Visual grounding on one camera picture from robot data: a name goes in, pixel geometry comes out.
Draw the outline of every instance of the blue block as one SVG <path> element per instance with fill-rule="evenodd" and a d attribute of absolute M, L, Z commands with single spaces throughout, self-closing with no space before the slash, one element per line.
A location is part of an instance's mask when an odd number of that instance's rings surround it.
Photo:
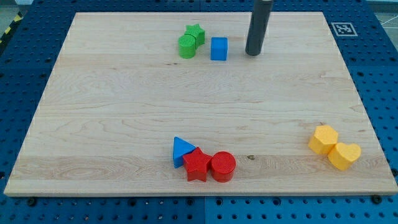
<path fill-rule="evenodd" d="M 179 168 L 183 165 L 182 156 L 188 153 L 191 153 L 196 149 L 196 146 L 190 144 L 189 142 L 180 139 L 179 137 L 174 137 L 174 145 L 173 145 L 173 161 L 174 168 Z"/>
<path fill-rule="evenodd" d="M 211 38 L 211 60 L 226 60 L 228 54 L 228 39 L 226 37 Z"/>

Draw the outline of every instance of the wooden board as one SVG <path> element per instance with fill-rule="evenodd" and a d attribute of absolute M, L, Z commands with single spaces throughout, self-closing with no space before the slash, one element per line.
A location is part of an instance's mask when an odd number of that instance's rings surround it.
<path fill-rule="evenodd" d="M 12 171 L 8 196 L 395 194 L 396 182 L 320 12 L 273 13 L 244 53 L 249 13 L 77 13 Z M 206 44 L 178 56 L 185 25 Z M 228 60 L 210 60 L 227 36 Z M 333 126 L 363 155 L 335 169 L 307 146 Z M 231 182 L 187 182 L 180 136 L 232 152 Z"/>

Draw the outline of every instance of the red cylinder block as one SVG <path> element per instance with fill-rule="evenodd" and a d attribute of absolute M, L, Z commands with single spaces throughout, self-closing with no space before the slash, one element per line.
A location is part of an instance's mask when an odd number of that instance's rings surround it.
<path fill-rule="evenodd" d="M 211 175 L 218 182 L 228 182 L 234 176 L 235 157 L 225 151 L 217 152 L 211 159 Z"/>

